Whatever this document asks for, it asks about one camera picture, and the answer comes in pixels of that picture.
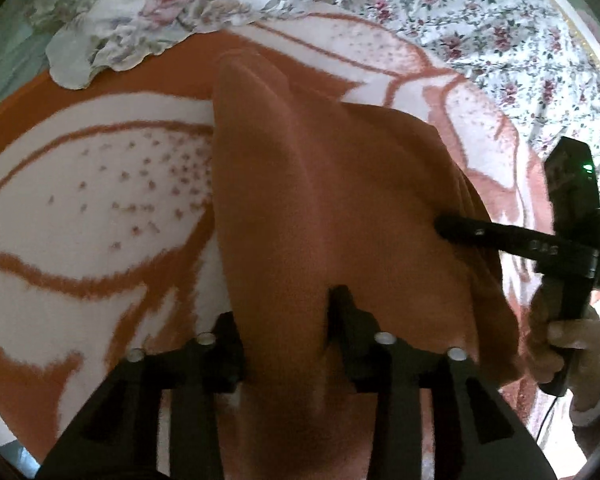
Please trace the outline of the person's right hand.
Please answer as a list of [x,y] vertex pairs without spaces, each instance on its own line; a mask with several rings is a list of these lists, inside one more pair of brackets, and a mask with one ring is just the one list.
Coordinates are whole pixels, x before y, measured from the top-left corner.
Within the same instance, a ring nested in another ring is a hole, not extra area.
[[588,306],[582,318],[559,321],[562,286],[547,281],[531,301],[524,333],[524,362],[540,385],[563,370],[574,408],[586,412],[600,402],[600,316]]

